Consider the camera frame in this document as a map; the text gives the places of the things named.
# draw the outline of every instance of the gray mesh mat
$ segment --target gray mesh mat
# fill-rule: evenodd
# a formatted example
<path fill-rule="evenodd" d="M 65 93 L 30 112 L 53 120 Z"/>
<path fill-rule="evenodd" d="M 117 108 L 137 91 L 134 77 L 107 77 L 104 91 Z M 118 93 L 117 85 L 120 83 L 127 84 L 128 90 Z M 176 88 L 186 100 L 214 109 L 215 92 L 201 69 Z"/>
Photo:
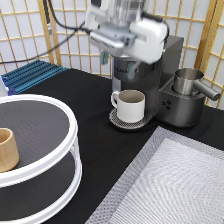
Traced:
<path fill-rule="evenodd" d="M 142 148 L 140 153 L 128 166 L 114 187 L 106 195 L 105 199 L 101 202 L 96 211 L 87 220 L 86 224 L 109 223 L 113 213 L 116 211 L 165 138 L 224 160 L 224 152 L 159 127 Z"/>
<path fill-rule="evenodd" d="M 75 161 L 68 153 L 39 176 L 0 188 L 0 222 L 25 218 L 47 208 L 65 193 L 74 175 Z"/>
<path fill-rule="evenodd" d="M 45 157 L 69 131 L 68 116 L 60 108 L 40 101 L 0 104 L 0 128 L 14 132 L 20 160 L 15 169 Z"/>
<path fill-rule="evenodd" d="M 165 139 L 109 223 L 223 223 L 223 173 L 223 160 Z"/>

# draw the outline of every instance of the black tablecloth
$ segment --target black tablecloth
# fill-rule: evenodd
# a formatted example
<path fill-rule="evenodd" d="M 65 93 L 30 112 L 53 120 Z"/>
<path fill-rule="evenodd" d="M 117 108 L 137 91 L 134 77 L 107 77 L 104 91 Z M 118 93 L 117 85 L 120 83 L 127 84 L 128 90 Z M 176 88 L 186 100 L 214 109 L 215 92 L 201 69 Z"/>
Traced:
<path fill-rule="evenodd" d="M 79 126 L 82 181 L 71 202 L 47 224 L 85 223 L 158 126 L 224 149 L 224 111 L 204 107 L 201 122 L 190 129 L 153 120 L 139 132 L 125 133 L 109 122 L 111 92 L 111 80 L 73 69 L 24 92 L 63 101 Z"/>

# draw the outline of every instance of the cup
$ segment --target cup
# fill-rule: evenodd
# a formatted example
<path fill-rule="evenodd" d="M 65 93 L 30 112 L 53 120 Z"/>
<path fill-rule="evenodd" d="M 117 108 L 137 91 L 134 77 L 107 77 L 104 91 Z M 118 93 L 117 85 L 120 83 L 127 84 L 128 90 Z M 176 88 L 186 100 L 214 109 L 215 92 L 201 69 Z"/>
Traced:
<path fill-rule="evenodd" d="M 145 95 L 142 92 L 136 90 L 115 91 L 111 95 L 111 102 L 117 108 L 117 117 L 121 121 L 136 123 L 144 118 Z"/>
<path fill-rule="evenodd" d="M 13 132 L 0 128 L 0 173 L 11 170 L 18 162 L 19 152 Z"/>

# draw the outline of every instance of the white mug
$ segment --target white mug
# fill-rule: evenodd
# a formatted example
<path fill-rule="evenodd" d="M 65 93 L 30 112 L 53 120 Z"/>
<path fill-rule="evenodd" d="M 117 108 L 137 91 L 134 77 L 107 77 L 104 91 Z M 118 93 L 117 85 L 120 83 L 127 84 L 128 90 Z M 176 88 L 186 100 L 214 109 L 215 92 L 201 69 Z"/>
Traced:
<path fill-rule="evenodd" d="M 117 108 L 117 117 L 121 121 L 136 123 L 144 117 L 145 95 L 142 92 L 136 90 L 115 91 L 111 95 L 111 102 Z"/>

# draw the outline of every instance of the black cable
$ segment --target black cable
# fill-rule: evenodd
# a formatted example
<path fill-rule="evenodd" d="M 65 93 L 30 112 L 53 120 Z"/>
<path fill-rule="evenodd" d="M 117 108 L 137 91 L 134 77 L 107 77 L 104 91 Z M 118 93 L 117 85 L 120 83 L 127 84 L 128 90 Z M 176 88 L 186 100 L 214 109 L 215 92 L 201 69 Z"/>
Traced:
<path fill-rule="evenodd" d="M 54 9 L 53 9 L 53 6 L 52 6 L 52 3 L 51 3 L 51 0 L 45 0 L 45 1 L 48 1 L 48 3 L 49 3 L 49 6 L 50 6 L 50 10 L 51 10 L 51 13 L 52 13 L 52 16 L 53 16 L 53 18 L 54 18 L 54 20 L 55 20 L 55 22 L 59 25 L 59 26 L 61 26 L 61 27 L 63 27 L 63 28 L 65 28 L 65 29 L 70 29 L 70 30 L 77 30 L 78 28 L 77 27 L 72 27 L 72 26 L 65 26 L 65 25 L 63 25 L 63 24 L 61 24 L 59 21 L 58 21 L 58 19 L 57 19 L 57 17 L 56 17 L 56 15 L 55 15 L 55 13 L 54 13 Z M 79 28 L 80 30 L 82 30 L 82 31 L 85 31 L 87 34 L 90 34 L 90 30 L 88 30 L 88 29 L 85 29 L 85 28 Z"/>
<path fill-rule="evenodd" d="M 41 57 L 45 54 L 48 54 L 48 53 L 51 53 L 52 51 L 54 51 L 55 49 L 57 49 L 58 47 L 60 47 L 62 44 L 64 44 L 65 42 L 67 42 L 71 37 L 73 37 L 73 35 L 76 33 L 76 31 L 74 31 L 72 34 L 70 34 L 65 40 L 63 40 L 61 43 L 59 43 L 58 45 L 56 45 L 55 47 L 53 47 L 51 50 L 47 51 L 47 52 L 44 52 L 40 55 L 37 55 L 33 58 L 28 58 L 28 59 L 24 59 L 24 60 L 19 60 L 19 61 L 5 61 L 5 62 L 0 62 L 0 65 L 2 64 L 10 64 L 10 63 L 19 63 L 19 62 L 26 62 L 26 61 L 31 61 L 31 60 L 34 60 L 38 57 Z"/>
<path fill-rule="evenodd" d="M 59 43 L 58 45 L 56 45 L 55 47 L 53 47 L 53 48 L 52 48 L 51 50 L 49 50 L 49 51 L 46 51 L 46 52 L 44 52 L 44 53 L 42 53 L 42 54 L 40 54 L 40 55 L 37 55 L 37 56 L 32 57 L 32 58 L 27 58 L 27 59 L 24 59 L 24 60 L 0 62 L 0 65 L 2 65 L 2 64 L 10 64 L 10 63 L 27 62 L 27 61 L 34 60 L 34 59 L 36 59 L 36 58 L 38 58 L 38 57 L 41 57 L 41 56 L 43 56 L 43 55 L 45 55 L 45 54 L 49 54 L 49 53 L 51 53 L 52 51 L 54 51 L 55 49 L 59 48 L 62 44 L 64 44 L 65 42 L 67 42 L 67 41 L 68 41 L 71 37 L 73 37 L 73 35 L 74 35 L 77 31 L 79 31 L 79 30 L 80 30 L 80 31 L 84 31 L 84 32 L 86 32 L 87 34 L 90 34 L 90 33 L 91 33 L 91 30 L 88 30 L 88 29 L 83 28 L 85 22 L 83 22 L 78 28 L 77 28 L 77 27 L 67 27 L 67 26 L 61 24 L 61 23 L 57 20 L 57 17 L 55 16 L 55 13 L 54 13 L 53 6 L 52 6 L 51 1 L 50 1 L 50 0 L 45 0 L 45 1 L 48 1 L 49 6 L 50 6 L 51 13 L 52 13 L 53 18 L 55 19 L 56 23 L 57 23 L 59 26 L 63 27 L 63 28 L 66 28 L 66 29 L 72 29 L 72 30 L 74 30 L 74 32 L 73 32 L 72 34 L 70 34 L 65 40 L 63 40 L 61 43 Z"/>

